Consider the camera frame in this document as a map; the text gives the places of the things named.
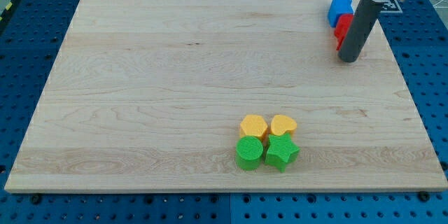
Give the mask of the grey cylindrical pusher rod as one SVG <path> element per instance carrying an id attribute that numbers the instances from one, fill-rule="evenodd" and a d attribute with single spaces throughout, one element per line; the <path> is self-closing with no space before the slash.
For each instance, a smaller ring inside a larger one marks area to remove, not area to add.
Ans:
<path id="1" fill-rule="evenodd" d="M 363 49 L 382 10 L 383 3 L 360 0 L 338 56 L 343 62 L 355 62 Z"/>

